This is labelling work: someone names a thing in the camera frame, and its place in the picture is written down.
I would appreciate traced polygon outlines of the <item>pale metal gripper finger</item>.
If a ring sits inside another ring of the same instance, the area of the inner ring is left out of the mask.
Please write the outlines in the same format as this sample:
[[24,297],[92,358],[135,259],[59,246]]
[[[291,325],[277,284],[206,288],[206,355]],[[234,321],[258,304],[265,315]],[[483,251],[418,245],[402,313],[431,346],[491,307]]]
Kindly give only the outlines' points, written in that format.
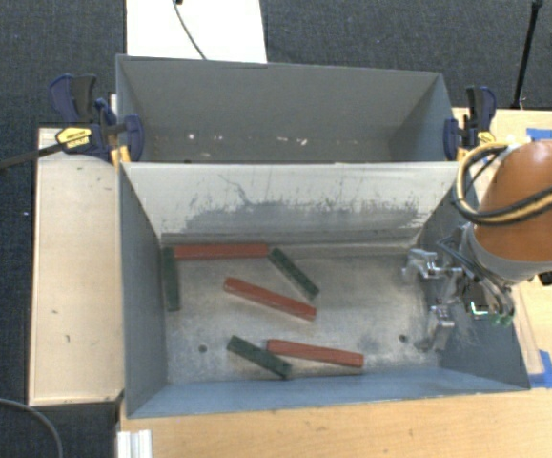
[[438,266],[438,254],[432,251],[413,248],[407,253],[401,275],[405,282],[411,282],[416,277],[424,281],[444,278],[448,271],[445,267]]
[[415,342],[419,351],[443,351],[453,334],[456,323],[447,305],[434,305],[430,308],[422,338]]

